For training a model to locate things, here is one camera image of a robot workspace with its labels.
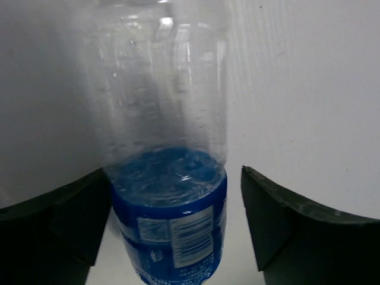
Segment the blue label bottle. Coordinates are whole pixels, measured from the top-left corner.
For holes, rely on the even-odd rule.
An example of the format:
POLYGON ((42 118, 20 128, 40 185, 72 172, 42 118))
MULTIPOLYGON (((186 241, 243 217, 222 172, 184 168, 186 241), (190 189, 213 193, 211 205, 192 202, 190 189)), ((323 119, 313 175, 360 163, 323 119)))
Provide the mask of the blue label bottle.
POLYGON ((89 1, 77 20, 131 264, 146 284, 203 284, 219 266, 226 228, 224 4, 89 1))

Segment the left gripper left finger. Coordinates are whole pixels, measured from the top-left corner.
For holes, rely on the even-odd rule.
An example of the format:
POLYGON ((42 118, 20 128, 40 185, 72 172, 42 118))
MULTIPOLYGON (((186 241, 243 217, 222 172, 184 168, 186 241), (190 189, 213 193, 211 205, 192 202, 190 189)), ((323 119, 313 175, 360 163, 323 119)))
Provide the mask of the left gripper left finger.
POLYGON ((1 209, 1 284, 85 284, 108 220, 110 182, 96 170, 1 209))

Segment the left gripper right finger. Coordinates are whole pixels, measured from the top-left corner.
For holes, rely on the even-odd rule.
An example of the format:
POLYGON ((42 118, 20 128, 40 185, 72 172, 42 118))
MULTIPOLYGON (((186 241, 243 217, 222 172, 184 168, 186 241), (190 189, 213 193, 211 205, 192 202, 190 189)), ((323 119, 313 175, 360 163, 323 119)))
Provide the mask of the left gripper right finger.
POLYGON ((379 283, 379 220, 327 207, 248 166, 241 191, 266 284, 379 283))

